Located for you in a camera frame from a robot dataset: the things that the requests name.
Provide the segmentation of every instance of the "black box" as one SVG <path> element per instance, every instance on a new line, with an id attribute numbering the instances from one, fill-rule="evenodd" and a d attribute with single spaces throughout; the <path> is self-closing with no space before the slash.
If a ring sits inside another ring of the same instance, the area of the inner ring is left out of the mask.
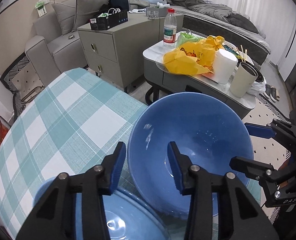
<path id="1" fill-rule="evenodd" d="M 128 21 L 128 11 L 122 10 L 119 13 L 110 14 L 106 17 L 95 17 L 90 20 L 91 30 L 108 30 L 112 27 L 115 27 L 119 24 Z"/>

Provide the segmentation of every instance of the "shoe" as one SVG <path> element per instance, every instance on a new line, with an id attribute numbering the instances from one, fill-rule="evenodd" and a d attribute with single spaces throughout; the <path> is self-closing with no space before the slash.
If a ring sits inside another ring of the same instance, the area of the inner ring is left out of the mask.
<path id="1" fill-rule="evenodd" d="M 270 99 L 273 102 L 277 101 L 277 93 L 276 93 L 276 88 L 275 87 L 270 87 Z"/>
<path id="2" fill-rule="evenodd" d="M 266 91 L 264 92 L 264 96 L 269 99 L 270 98 L 270 91 L 271 91 L 271 87 L 270 85 L 266 84 Z"/>
<path id="3" fill-rule="evenodd" d="M 277 101 L 279 101 L 279 93 L 278 93 L 278 90 L 276 89 L 276 98 L 277 98 Z"/>

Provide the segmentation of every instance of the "blue gripper pad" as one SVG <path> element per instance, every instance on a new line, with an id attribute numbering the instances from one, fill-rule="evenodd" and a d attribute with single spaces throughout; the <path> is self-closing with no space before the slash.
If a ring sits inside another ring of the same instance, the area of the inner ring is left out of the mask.
<path id="1" fill-rule="evenodd" d="M 253 123 L 245 123 L 245 127 L 249 133 L 249 135 L 270 139 L 274 138 L 276 133 L 273 131 L 273 129 L 269 126 L 263 126 L 259 124 L 253 124 Z"/>
<path id="2" fill-rule="evenodd" d="M 174 176 L 176 188 L 180 193 L 184 190 L 183 174 L 181 172 L 176 155 L 171 147 L 171 143 L 168 143 L 167 147 L 169 164 L 171 167 L 172 175 Z"/>
<path id="3" fill-rule="evenodd" d="M 123 142 L 119 142 L 116 147 L 116 150 L 119 150 L 119 155 L 115 160 L 115 165 L 113 166 L 111 171 L 110 187 L 109 187 L 109 190 L 111 193 L 113 193 L 118 187 L 123 163 L 126 158 L 126 145 Z"/>

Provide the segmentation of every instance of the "plaid tablecloth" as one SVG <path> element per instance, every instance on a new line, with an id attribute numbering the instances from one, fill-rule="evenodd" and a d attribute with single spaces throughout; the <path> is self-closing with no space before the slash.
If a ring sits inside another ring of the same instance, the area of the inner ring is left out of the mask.
<path id="1" fill-rule="evenodd" d="M 0 147 L 0 216 L 16 237 L 36 191 L 60 172 L 87 171 L 128 143 L 146 105 L 84 69 L 54 80 L 14 123 Z M 119 185 L 136 192 L 127 162 Z"/>

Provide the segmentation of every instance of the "blue bowl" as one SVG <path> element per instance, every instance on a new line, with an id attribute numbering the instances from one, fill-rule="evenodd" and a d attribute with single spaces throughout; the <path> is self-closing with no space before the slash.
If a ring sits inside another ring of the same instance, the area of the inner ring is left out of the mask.
<path id="1" fill-rule="evenodd" d="M 46 180 L 35 195 L 33 206 L 55 178 Z M 76 239 L 83 240 L 82 193 L 76 194 Z M 141 199 L 118 187 L 111 196 L 103 196 L 107 226 L 111 239 L 120 240 L 169 240 L 170 236 L 162 220 Z"/>
<path id="2" fill-rule="evenodd" d="M 232 157 L 253 159 L 253 146 L 239 116 L 216 98 L 183 92 L 150 105 L 132 129 L 127 149 L 130 174 L 141 196 L 156 210 L 188 218 L 190 196 L 176 189 L 167 157 L 167 145 L 175 141 L 180 152 L 208 172 L 232 171 Z M 249 179 L 233 171 L 244 185 Z M 213 215 L 218 214 L 213 194 Z"/>

